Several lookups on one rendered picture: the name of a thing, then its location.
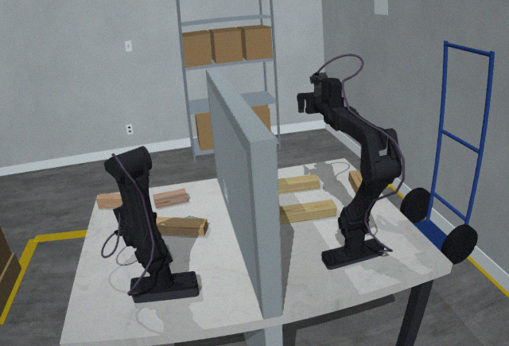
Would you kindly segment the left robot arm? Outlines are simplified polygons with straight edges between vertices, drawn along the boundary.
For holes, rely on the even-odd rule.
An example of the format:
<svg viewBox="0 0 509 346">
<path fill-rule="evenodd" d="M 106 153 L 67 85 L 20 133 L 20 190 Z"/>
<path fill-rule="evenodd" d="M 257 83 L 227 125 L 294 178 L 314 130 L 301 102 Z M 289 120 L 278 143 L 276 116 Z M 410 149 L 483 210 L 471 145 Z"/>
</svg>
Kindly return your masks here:
<svg viewBox="0 0 509 346">
<path fill-rule="evenodd" d="M 144 146 L 140 146 L 116 156 L 104 162 L 105 170 L 116 179 L 122 198 L 123 206 L 113 211 L 122 229 L 126 246 L 137 249 L 134 252 L 135 256 L 144 269 L 151 257 L 153 246 L 151 232 L 155 242 L 153 261 L 147 270 L 151 278 L 143 277 L 131 294 L 155 294 L 195 289 L 197 287 L 195 271 L 175 273 L 171 276 L 169 263 L 173 262 L 173 259 L 157 229 L 150 203 L 149 170 L 152 169 L 152 161 L 149 151 Z M 144 195 L 146 206 L 142 203 L 139 191 L 126 175 L 125 170 L 138 184 Z"/>
</svg>

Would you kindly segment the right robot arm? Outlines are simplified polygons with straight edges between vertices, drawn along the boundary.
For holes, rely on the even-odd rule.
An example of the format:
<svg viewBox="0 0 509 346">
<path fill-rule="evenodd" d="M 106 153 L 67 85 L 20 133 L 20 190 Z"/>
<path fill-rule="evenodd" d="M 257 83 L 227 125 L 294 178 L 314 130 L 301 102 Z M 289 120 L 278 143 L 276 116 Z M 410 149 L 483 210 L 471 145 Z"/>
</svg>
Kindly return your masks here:
<svg viewBox="0 0 509 346">
<path fill-rule="evenodd" d="M 328 266 L 336 266 L 376 255 L 384 250 L 384 247 L 374 239 L 364 241 L 365 235 L 369 233 L 364 217 L 372 201 L 379 198 L 382 191 L 392 184 L 395 178 L 400 177 L 402 163 L 394 142 L 391 140 L 389 142 L 387 136 L 358 119 L 344 106 L 339 79 L 321 79 L 321 90 L 322 99 L 325 99 L 320 105 L 324 122 L 335 131 L 340 130 L 361 144 L 360 172 L 363 180 L 354 199 L 348 207 L 343 207 L 338 218 L 339 229 L 345 238 L 344 247 L 321 253 Z M 365 132 L 363 141 L 361 141 L 362 132 Z M 385 150 L 386 147 L 387 155 L 379 156 L 378 148 L 380 151 Z"/>
</svg>

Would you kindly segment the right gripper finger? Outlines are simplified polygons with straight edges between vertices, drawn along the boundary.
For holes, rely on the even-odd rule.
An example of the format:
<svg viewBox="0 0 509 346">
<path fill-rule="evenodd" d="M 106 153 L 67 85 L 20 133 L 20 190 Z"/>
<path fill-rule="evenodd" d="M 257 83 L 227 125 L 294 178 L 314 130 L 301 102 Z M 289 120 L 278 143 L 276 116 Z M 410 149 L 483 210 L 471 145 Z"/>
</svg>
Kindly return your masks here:
<svg viewBox="0 0 509 346">
<path fill-rule="evenodd" d="M 300 94 L 300 93 L 298 93 L 298 94 Z M 297 94 L 297 102 L 298 102 L 298 94 Z M 298 112 L 299 113 L 304 113 L 305 112 L 304 107 L 298 107 Z"/>
</svg>

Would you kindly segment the grey panel wall with slot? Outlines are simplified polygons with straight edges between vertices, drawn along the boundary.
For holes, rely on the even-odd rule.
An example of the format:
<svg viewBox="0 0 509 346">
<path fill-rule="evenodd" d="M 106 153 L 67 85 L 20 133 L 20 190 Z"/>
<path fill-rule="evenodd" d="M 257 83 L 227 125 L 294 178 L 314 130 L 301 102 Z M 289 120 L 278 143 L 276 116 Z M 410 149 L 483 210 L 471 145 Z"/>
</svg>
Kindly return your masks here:
<svg viewBox="0 0 509 346">
<path fill-rule="evenodd" d="M 277 140 L 219 68 L 206 68 L 206 77 L 207 86 L 212 79 L 208 89 L 211 126 L 223 106 L 216 157 L 241 236 L 231 224 L 263 319 L 279 317 L 282 263 Z M 251 334 L 253 346 L 283 346 L 282 325 L 246 334 L 247 346 L 251 346 Z"/>
</svg>

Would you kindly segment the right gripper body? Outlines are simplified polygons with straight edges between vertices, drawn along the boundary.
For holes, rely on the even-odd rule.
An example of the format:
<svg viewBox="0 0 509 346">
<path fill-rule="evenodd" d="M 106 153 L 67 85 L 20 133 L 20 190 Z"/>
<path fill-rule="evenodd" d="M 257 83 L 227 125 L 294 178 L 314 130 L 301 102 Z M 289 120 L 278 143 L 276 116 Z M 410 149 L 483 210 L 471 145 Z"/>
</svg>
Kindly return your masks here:
<svg viewBox="0 0 509 346">
<path fill-rule="evenodd" d="M 315 76 L 318 77 L 315 78 Z M 312 75 L 312 78 L 314 83 L 314 92 L 298 94 L 298 106 L 304 107 L 306 101 L 305 112 L 307 114 L 315 114 L 320 112 L 320 105 L 324 101 L 321 94 L 321 79 L 328 78 L 328 76 Z"/>
</svg>

